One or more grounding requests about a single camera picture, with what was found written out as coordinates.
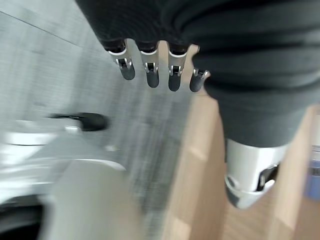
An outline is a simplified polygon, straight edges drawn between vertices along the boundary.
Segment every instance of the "robotic hand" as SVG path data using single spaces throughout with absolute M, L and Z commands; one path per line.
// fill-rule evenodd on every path
M 123 77 L 141 53 L 159 84 L 158 41 L 168 42 L 168 86 L 177 91 L 190 44 L 190 89 L 217 100 L 226 142 L 226 192 L 248 208 L 275 183 L 306 108 L 320 96 L 320 0 L 76 0 Z

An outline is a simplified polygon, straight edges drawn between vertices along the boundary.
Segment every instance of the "silver metal component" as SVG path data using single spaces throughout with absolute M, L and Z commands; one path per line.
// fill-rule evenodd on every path
M 227 140 L 225 185 L 229 200 L 235 207 L 250 207 L 274 185 L 274 179 L 266 182 L 261 173 L 278 166 L 287 148 L 288 145 L 253 147 Z
M 142 63 L 147 73 L 156 73 L 159 69 L 159 52 L 158 48 L 153 52 L 140 51 Z
M 209 73 L 208 70 L 205 70 L 204 72 L 199 72 L 198 68 L 193 69 L 193 75 L 195 77 L 200 77 L 201 80 L 204 80 L 207 77 L 208 73 Z
M 176 74 L 178 77 L 181 76 L 182 71 L 185 67 L 185 61 L 186 61 L 187 53 L 176 55 L 173 54 L 171 51 L 169 51 L 169 74 L 170 76 L 173 76 Z
M 0 166 L 0 205 L 16 197 L 38 196 L 48 209 L 41 240 L 143 240 L 141 215 L 125 169 L 109 161 L 103 149 L 90 145 L 76 131 L 77 121 L 75 125 L 72 121 L 19 121 L 12 128 L 14 137 L 5 135 L 2 148 L 11 150 L 12 159 L 21 159 Z M 26 144 L 28 137 L 32 144 L 41 145 Z M 0 164 L 7 160 L 2 153 Z
M 131 55 L 126 47 L 122 52 L 108 51 L 113 61 L 122 69 L 130 69 L 132 67 Z

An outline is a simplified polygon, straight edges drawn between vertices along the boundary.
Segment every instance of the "wooden floor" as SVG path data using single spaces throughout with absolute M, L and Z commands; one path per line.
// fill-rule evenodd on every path
M 99 44 L 73 0 L 0 0 L 0 126 L 51 113 L 94 112 L 110 128 L 88 133 L 124 165 L 151 235 L 160 229 L 192 96 L 187 84 L 146 83 L 138 49 L 129 42 L 136 76 L 127 81 Z

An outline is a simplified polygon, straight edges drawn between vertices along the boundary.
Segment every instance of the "blue object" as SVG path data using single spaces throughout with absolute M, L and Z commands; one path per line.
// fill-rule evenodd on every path
M 310 161 L 305 195 L 310 199 L 320 201 L 320 160 L 312 159 Z

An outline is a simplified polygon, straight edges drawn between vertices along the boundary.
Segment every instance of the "black handle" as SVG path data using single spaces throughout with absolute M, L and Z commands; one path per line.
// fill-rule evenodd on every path
M 79 112 L 75 114 L 54 114 L 51 116 L 53 119 L 74 119 L 81 122 L 81 129 L 84 132 L 94 132 L 107 129 L 109 122 L 106 116 L 91 113 Z

